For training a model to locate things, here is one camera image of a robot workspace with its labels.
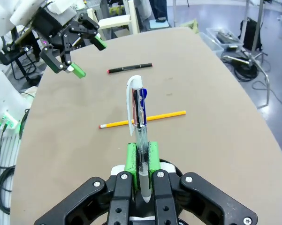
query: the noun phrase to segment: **corrugated white panel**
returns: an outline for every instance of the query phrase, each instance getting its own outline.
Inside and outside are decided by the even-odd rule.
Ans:
[[[2,138],[2,148],[1,148],[1,156],[0,156],[0,166],[12,166],[15,165],[16,159],[18,156],[18,150],[20,146],[20,137],[17,135],[7,135]],[[3,187],[9,190],[12,190],[13,186],[13,176],[8,177],[4,182]],[[6,207],[10,207],[11,200],[10,192],[1,191],[1,197],[3,200],[3,204]],[[0,225],[9,225],[9,215],[3,213],[0,210]]]

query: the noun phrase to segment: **yellow pencil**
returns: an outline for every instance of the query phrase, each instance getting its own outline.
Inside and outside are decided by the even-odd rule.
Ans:
[[[166,114],[161,114],[161,115],[156,115],[156,116],[149,116],[147,117],[147,121],[151,121],[151,120],[159,120],[159,119],[163,119],[163,118],[168,118],[168,117],[173,117],[173,116],[181,116],[181,115],[185,115],[186,111],[178,111],[178,112],[171,112],[171,113],[166,113]],[[124,121],[120,121],[120,122],[115,122],[115,123],[107,123],[107,124],[101,124],[99,125],[99,129],[102,128],[111,128],[111,127],[116,127],[116,126],[122,126],[122,125],[127,125],[128,124],[128,120],[124,120]]]

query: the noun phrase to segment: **black marker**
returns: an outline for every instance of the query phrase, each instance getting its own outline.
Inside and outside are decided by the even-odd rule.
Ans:
[[[139,64],[139,65],[134,65],[134,66],[129,66],[129,67],[120,67],[116,69],[109,69],[107,70],[107,73],[112,74],[112,73],[117,73],[121,71],[140,69],[140,68],[146,68],[146,67],[152,67],[152,63]]]

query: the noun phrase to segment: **brown tabletop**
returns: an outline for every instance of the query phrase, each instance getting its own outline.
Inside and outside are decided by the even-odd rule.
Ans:
[[[72,52],[87,76],[46,69],[33,102],[15,169],[11,224],[31,225],[93,176],[107,179],[125,163],[126,83],[142,75],[147,115],[186,110],[185,116],[148,122],[160,157],[183,173],[196,172],[253,210],[261,225],[282,224],[282,151],[229,70],[188,28],[165,29]],[[108,75],[115,67],[152,68]],[[201,224],[192,214],[181,218]],[[106,216],[95,221],[102,224]]]

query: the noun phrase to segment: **clear plastic container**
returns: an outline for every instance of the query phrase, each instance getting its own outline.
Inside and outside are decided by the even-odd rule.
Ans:
[[[222,53],[224,52],[224,49],[217,44],[214,40],[212,40],[210,37],[208,37],[205,33],[200,32],[199,33],[201,39],[206,43],[207,46],[215,53],[219,58],[221,58]]]
[[[229,31],[228,29],[207,28],[206,31],[207,31],[208,36],[212,38],[213,40],[215,40],[225,50],[227,48],[240,48],[243,46],[243,43],[241,43],[240,39],[236,35],[234,35],[231,31]],[[227,38],[226,39],[227,41],[230,39],[232,43],[228,43],[228,42],[224,43],[223,41],[220,41],[218,38],[219,32],[225,35],[225,37]]]

